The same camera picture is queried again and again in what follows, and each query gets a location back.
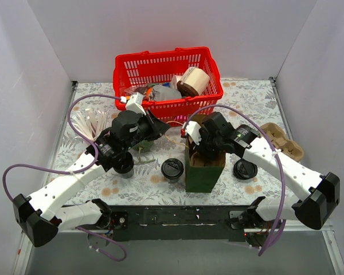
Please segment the green paper bag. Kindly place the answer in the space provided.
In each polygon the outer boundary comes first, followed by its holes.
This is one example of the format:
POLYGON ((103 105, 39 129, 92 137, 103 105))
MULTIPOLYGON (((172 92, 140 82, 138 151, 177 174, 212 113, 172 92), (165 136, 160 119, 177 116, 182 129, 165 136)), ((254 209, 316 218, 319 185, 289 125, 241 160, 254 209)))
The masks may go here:
POLYGON ((196 152, 195 144, 185 139, 184 153, 184 172, 181 175, 185 177, 185 191, 187 193, 211 193, 219 177, 221 176, 225 164, 226 154, 220 154, 214 160, 215 165, 210 167, 193 167, 190 165, 190 157, 196 152))

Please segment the single brown cup carrier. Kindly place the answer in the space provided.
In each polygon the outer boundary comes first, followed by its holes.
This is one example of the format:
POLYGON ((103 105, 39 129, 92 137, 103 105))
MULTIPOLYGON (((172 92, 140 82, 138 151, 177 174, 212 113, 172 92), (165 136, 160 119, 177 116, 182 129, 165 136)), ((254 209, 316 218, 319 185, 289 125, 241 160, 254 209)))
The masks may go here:
POLYGON ((211 160, 203 155, 201 155, 199 152, 195 152, 190 157, 190 165, 193 167, 210 167, 214 166, 214 160, 211 160))

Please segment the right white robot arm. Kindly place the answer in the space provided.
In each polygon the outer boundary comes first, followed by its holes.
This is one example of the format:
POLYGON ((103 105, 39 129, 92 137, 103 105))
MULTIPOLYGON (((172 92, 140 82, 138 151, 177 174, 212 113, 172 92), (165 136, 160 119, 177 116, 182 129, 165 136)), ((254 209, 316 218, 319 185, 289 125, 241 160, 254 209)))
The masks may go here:
POLYGON ((235 154, 241 160, 262 168, 293 193, 289 198, 259 197, 234 221, 244 227, 261 227, 275 218, 299 221, 319 230, 339 204, 340 179, 329 172, 313 171, 289 156, 273 150, 259 132, 242 124, 234 128, 219 112, 190 121, 185 131, 194 149, 207 158, 220 153, 235 154))

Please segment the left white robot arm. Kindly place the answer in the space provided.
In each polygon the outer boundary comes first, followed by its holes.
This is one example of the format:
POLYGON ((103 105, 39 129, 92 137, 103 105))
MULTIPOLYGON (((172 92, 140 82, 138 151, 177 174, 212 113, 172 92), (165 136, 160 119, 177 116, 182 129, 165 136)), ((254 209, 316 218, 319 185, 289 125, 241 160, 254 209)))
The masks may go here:
POLYGON ((108 170, 131 177, 134 159, 130 149, 140 142, 159 139, 169 128, 151 111, 145 114, 122 111, 63 176, 27 197, 17 195, 13 199, 15 220, 31 243, 35 247, 44 246, 59 231, 81 225, 108 227, 112 223, 112 211, 101 199, 69 207, 65 203, 108 170))

